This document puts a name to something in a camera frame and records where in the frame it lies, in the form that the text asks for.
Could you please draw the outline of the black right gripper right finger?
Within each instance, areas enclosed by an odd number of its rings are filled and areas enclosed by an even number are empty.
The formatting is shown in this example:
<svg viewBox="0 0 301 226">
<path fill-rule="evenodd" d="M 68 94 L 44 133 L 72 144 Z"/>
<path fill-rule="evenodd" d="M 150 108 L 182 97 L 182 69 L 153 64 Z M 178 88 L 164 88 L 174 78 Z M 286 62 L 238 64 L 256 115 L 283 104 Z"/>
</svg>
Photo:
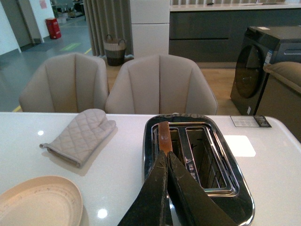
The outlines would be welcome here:
<svg viewBox="0 0 301 226">
<path fill-rule="evenodd" d="M 173 152 L 167 154 L 168 193 L 183 226 L 235 226 Z"/>
</svg>

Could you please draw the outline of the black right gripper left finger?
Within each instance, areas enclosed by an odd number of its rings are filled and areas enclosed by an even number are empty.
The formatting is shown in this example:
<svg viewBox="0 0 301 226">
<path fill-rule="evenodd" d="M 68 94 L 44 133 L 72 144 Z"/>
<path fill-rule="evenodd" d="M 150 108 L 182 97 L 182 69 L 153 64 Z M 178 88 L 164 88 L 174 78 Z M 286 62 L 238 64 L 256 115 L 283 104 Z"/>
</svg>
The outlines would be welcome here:
<svg viewBox="0 0 301 226">
<path fill-rule="evenodd" d="M 137 198 L 119 226 L 164 226 L 166 224 L 167 157 L 160 151 Z"/>
</svg>

